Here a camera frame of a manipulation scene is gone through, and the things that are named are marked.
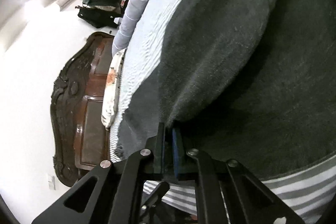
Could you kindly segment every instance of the bed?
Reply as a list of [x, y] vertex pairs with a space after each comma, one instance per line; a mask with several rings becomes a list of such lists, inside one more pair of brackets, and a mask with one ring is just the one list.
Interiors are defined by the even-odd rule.
[[[237, 158], [315, 223], [336, 192], [335, 15], [335, 0], [148, 0], [115, 47], [127, 51], [120, 92], [104, 97], [117, 102], [105, 110], [110, 158], [178, 120], [195, 147]], [[190, 187], [164, 201], [197, 213]]]

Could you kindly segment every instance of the dark gray blanket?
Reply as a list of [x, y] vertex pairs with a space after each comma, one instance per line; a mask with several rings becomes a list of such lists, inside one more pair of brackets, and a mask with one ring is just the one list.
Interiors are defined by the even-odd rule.
[[196, 148], [261, 178], [333, 154], [335, 26], [335, 0], [182, 0], [124, 114], [125, 156], [159, 120], [183, 122]]

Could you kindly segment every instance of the carved wooden headboard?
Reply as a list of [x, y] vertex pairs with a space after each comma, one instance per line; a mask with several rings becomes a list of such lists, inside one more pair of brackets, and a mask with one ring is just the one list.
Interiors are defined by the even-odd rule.
[[54, 83], [51, 122], [59, 180], [71, 187], [109, 158], [109, 132], [100, 120], [113, 36], [95, 32], [64, 66]]

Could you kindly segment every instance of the wooden headboard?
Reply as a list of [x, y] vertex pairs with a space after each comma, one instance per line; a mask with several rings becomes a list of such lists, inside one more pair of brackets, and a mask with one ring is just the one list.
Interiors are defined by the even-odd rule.
[[64, 66], [54, 83], [51, 122], [54, 168], [71, 187], [88, 170], [109, 159], [109, 132], [100, 120], [113, 36], [95, 32]]

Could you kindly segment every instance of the wall outlet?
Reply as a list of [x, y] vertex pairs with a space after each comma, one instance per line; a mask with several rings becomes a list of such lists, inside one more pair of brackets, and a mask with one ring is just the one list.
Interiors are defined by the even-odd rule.
[[48, 186], [50, 190], [56, 190], [55, 176], [47, 174]]

